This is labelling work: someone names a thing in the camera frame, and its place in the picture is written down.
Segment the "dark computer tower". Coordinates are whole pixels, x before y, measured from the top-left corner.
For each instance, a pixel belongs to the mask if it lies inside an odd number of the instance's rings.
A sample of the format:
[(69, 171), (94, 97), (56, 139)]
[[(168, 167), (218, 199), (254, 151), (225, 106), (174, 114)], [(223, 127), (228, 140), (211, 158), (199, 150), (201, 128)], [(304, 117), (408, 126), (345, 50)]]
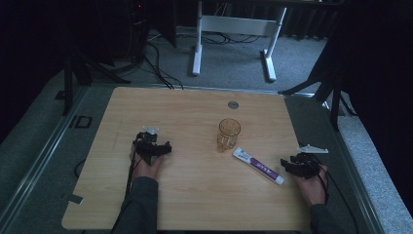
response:
[(131, 33), (130, 55), (133, 61), (142, 61), (149, 32), (146, 0), (126, 0)]

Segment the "white purple toothpaste tube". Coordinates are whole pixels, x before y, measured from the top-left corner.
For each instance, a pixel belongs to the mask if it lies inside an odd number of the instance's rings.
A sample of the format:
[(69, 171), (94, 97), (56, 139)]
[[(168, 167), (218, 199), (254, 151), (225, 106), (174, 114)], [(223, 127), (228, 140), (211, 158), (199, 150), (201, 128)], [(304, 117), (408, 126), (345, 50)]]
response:
[(254, 170), (262, 174), (263, 176), (267, 177), (269, 180), (274, 182), (277, 185), (283, 185), (284, 178), (267, 167), (265, 164), (260, 162), (259, 160), (255, 159), (249, 153), (247, 153), (242, 148), (238, 147), (234, 152), (233, 156), (237, 159), (241, 160), (242, 162), (246, 163), (247, 165), (251, 166)]

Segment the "person's left hand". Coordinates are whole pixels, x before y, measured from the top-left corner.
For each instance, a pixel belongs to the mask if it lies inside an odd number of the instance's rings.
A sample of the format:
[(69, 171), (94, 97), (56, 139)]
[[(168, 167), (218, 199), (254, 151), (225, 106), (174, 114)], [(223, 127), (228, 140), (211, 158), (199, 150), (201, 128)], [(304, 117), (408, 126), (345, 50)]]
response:
[(131, 147), (130, 158), (133, 161), (131, 180), (135, 180), (138, 177), (150, 177), (157, 179), (157, 173), (162, 165), (164, 156), (159, 156), (152, 165), (148, 165), (134, 150), (134, 146)]

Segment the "clear glass cup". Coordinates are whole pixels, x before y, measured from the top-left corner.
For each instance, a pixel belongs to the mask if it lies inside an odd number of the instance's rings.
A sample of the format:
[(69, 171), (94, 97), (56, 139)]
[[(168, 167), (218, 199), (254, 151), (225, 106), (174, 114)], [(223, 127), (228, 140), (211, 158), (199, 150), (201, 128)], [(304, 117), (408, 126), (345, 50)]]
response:
[(232, 149), (237, 143), (241, 129), (241, 124), (237, 120), (232, 118), (223, 119), (218, 125), (217, 150), (224, 152)]

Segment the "person's right hand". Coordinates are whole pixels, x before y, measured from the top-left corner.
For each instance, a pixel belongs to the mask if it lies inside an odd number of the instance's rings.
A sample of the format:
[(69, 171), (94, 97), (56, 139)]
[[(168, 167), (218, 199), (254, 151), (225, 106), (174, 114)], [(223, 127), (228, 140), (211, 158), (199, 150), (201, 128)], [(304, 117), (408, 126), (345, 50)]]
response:
[(313, 205), (326, 204), (327, 201), (327, 167), (320, 165), (319, 174), (305, 179), (294, 175), (293, 179), (297, 183), (304, 201), (309, 207)]

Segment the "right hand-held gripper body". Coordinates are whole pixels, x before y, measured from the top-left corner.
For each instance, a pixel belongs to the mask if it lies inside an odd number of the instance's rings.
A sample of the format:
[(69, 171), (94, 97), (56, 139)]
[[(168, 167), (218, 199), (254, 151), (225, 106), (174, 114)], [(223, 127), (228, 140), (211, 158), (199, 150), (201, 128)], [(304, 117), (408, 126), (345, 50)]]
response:
[(297, 151), (297, 155), (290, 157), (292, 166), (289, 172), (305, 179), (317, 176), (319, 174), (319, 162), (316, 160), (316, 155), (327, 154), (328, 150), (307, 144), (298, 147)]

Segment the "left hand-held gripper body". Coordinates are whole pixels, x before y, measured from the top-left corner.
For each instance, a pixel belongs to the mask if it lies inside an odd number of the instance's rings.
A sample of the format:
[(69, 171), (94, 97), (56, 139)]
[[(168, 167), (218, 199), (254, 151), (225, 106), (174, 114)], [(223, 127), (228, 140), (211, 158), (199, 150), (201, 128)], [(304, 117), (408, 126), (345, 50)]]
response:
[(142, 131), (136, 135), (134, 152), (137, 153), (148, 165), (152, 164), (153, 157), (159, 157), (161, 151), (157, 144), (158, 128), (142, 127)]

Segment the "black stand with legs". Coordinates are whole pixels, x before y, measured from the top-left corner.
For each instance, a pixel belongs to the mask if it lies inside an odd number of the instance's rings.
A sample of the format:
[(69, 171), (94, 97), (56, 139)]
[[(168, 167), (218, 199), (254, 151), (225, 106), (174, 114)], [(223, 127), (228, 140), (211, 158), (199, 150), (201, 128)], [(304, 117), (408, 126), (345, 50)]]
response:
[(339, 104), (342, 99), (342, 84), (349, 63), (349, 52), (339, 41), (329, 39), (308, 79), (290, 89), (280, 91), (280, 95), (292, 96), (316, 83), (319, 87), (314, 95), (317, 102), (326, 101), (332, 96), (329, 122), (338, 131)]
[(130, 81), (117, 76), (114, 72), (86, 56), (80, 50), (73, 49), (68, 54), (63, 69), (63, 90), (59, 91), (56, 95), (57, 99), (62, 99), (64, 101), (64, 108), (62, 111), (63, 116), (66, 116), (69, 113), (74, 104), (73, 77), (76, 77), (81, 86), (89, 86), (92, 83), (93, 78), (89, 71), (89, 66), (116, 83), (130, 83)]

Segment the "white desk frame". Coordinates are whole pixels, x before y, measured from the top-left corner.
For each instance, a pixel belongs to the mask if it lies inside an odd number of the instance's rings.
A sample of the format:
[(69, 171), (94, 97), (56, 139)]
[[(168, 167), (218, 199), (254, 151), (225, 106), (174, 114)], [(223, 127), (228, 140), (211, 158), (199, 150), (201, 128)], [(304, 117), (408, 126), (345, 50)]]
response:
[(281, 7), (281, 11), (277, 14), (275, 19), (245, 19), (210, 16), (203, 13), (203, 0), (198, 0), (197, 44), (195, 47), (192, 74), (198, 76), (201, 73), (203, 53), (202, 35), (204, 32), (265, 36), (270, 38), (270, 44), (268, 48), (263, 51), (263, 61), (268, 73), (269, 81), (275, 82), (277, 76), (272, 55), (282, 29), (286, 10), (286, 7)]

